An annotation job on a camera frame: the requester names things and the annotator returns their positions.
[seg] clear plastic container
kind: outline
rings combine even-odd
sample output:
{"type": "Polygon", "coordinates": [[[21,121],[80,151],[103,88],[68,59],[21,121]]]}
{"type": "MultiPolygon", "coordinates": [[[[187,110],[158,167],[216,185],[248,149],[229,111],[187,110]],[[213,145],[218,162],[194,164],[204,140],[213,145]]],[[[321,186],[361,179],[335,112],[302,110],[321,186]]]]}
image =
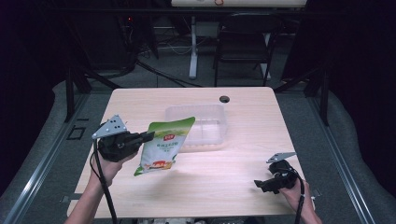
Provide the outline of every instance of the clear plastic container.
{"type": "Polygon", "coordinates": [[[184,145],[214,145],[224,141],[227,120],[223,105],[174,105],[166,108],[165,120],[195,117],[184,145]]]}

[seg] table surface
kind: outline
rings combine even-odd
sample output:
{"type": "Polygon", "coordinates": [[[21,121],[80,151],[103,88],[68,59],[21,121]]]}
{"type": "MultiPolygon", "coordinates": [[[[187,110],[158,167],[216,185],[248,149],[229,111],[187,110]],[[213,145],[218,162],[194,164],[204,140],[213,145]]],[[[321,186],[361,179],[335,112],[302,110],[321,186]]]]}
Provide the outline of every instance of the table surface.
{"type": "MultiPolygon", "coordinates": [[[[284,197],[263,193],[254,180],[272,178],[266,161],[278,152],[293,152],[288,129],[274,92],[254,88],[164,88],[113,91],[103,122],[120,115],[131,133],[164,121],[170,105],[224,104],[228,129],[224,142],[184,146],[170,170],[134,176],[141,151],[123,165],[109,188],[118,217],[233,217],[293,214],[284,197]]],[[[288,162],[304,178],[297,156],[288,162]]],[[[89,158],[75,193],[90,175],[89,158]]],[[[67,214],[77,201],[70,203],[67,214]]],[[[106,199],[96,217],[111,217],[106,199]]]]}
{"type": "Polygon", "coordinates": [[[305,7],[306,0],[172,0],[173,7],[305,7]]]}

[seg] green snack bag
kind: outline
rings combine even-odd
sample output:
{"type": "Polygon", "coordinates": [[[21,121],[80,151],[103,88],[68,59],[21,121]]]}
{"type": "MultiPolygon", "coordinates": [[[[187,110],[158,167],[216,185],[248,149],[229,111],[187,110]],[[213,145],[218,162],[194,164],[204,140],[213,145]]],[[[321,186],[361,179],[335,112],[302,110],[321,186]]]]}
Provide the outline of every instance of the green snack bag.
{"type": "Polygon", "coordinates": [[[143,146],[140,165],[134,175],[170,169],[194,122],[195,117],[150,123],[148,133],[155,132],[154,139],[143,146]]]}

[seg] plastic bag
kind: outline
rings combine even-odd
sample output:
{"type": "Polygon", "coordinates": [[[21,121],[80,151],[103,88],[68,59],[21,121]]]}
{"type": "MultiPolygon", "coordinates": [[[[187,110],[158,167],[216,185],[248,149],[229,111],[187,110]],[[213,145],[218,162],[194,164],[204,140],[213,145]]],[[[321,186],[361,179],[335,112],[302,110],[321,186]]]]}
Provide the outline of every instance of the plastic bag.
{"type": "Polygon", "coordinates": [[[194,122],[195,117],[150,123],[148,133],[155,132],[154,138],[143,146],[140,165],[134,175],[170,169],[194,122]]]}

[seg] human arm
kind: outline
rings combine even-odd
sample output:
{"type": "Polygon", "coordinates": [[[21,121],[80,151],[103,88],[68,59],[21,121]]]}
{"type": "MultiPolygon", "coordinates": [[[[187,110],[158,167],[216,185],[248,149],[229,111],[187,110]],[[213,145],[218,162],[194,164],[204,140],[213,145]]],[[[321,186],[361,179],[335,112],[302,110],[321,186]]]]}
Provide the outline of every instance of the human arm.
{"type": "MultiPolygon", "coordinates": [[[[305,197],[304,197],[303,210],[301,212],[301,218],[305,224],[321,224],[322,221],[315,212],[314,204],[312,203],[312,199],[311,199],[311,192],[309,190],[309,184],[306,181],[304,181],[304,188],[305,188],[305,197]]],[[[296,180],[293,188],[291,189],[283,188],[280,189],[279,191],[283,194],[283,196],[285,196],[290,207],[294,211],[297,211],[301,196],[300,180],[299,179],[296,180]]]]}
{"type": "MultiPolygon", "coordinates": [[[[112,184],[113,178],[122,168],[122,165],[126,161],[133,158],[136,153],[118,162],[106,161],[102,158],[100,153],[98,153],[98,155],[103,175],[106,178],[107,184],[110,186],[112,184]]],[[[92,167],[95,169],[95,172],[98,173],[95,159],[93,159],[92,167]]],[[[87,187],[84,189],[84,192],[82,193],[78,203],[74,207],[65,224],[92,223],[96,214],[96,210],[99,206],[99,202],[102,200],[104,195],[101,182],[96,176],[95,172],[91,171],[87,187]]]]}

